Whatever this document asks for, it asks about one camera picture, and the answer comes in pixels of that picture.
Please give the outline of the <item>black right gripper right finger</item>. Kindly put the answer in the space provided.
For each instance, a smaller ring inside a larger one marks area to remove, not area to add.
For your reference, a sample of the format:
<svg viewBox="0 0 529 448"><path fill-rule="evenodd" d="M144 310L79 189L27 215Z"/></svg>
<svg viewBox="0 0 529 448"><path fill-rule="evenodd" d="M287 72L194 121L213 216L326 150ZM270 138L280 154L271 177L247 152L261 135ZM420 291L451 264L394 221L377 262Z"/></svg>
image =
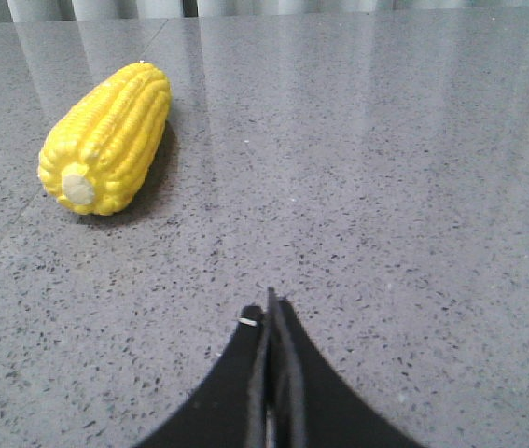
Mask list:
<svg viewBox="0 0 529 448"><path fill-rule="evenodd" d="M277 447L418 447L333 370L291 303L271 297L271 406Z"/></svg>

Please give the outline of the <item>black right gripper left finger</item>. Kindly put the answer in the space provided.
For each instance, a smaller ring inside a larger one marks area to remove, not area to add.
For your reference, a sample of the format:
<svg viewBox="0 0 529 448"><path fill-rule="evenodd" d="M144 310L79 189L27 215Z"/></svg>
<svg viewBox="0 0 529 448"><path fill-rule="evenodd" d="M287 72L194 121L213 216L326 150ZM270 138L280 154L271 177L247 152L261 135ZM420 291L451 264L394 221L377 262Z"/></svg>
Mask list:
<svg viewBox="0 0 529 448"><path fill-rule="evenodd" d="M214 367L140 447L265 447L271 404L272 308L242 309Z"/></svg>

